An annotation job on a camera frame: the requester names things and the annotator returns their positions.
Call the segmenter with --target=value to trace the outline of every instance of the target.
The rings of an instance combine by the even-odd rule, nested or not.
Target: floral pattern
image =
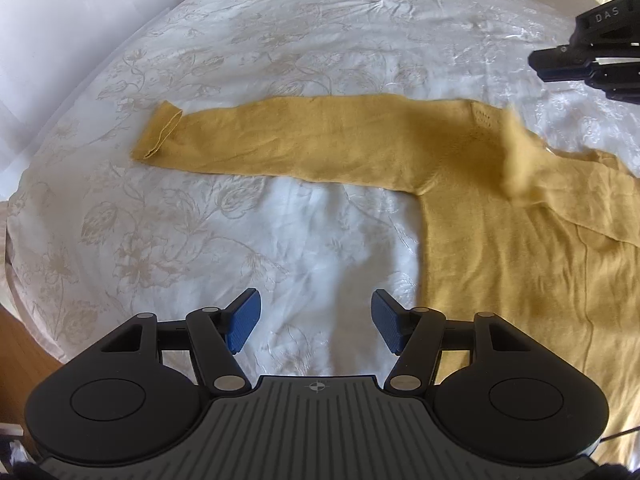
[[[385,287],[415,303],[413,197],[163,170],[132,162],[130,149],[165,99],[190,113],[276,95],[394,92],[511,103],[553,146],[618,152],[638,173],[640,128],[629,106],[576,82],[543,85],[527,68],[530,51],[565,41],[584,9],[562,15],[536,0],[186,0],[110,62],[24,173],[7,222],[18,313],[66,360],[137,312],[183,319],[255,286],[262,319],[238,354],[252,380],[383,378],[395,358],[370,323],[369,298]],[[184,356],[166,362],[188,372]]]

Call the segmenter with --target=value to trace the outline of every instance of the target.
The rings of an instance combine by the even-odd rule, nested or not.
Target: yellow fabric
[[[498,313],[600,385],[606,433],[640,423],[640,192],[612,155],[555,154],[513,114],[478,102],[384,94],[187,116],[164,102],[132,156],[413,193],[421,303],[451,319]],[[626,462],[633,441],[596,457]]]

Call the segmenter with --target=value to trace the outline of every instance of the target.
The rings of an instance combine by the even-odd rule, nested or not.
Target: gray ribbed plate
[[[160,456],[104,468],[49,458],[42,467],[62,480],[576,480],[594,463],[489,462],[444,436],[419,400],[389,396],[366,376],[264,377],[244,397],[213,402]]]

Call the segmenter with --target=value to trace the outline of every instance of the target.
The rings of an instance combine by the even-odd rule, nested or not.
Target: black circular disc
[[[125,463],[180,439],[200,413],[197,387],[128,352],[98,352],[32,392],[25,420],[44,450],[76,463]]]
[[[609,418],[596,384],[561,360],[556,365],[534,352],[500,354],[438,386],[434,411],[453,439],[486,458],[521,465],[590,452]]]

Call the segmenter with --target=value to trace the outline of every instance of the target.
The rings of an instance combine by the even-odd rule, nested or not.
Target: wall
[[[181,1],[0,0],[0,178],[95,66]]]

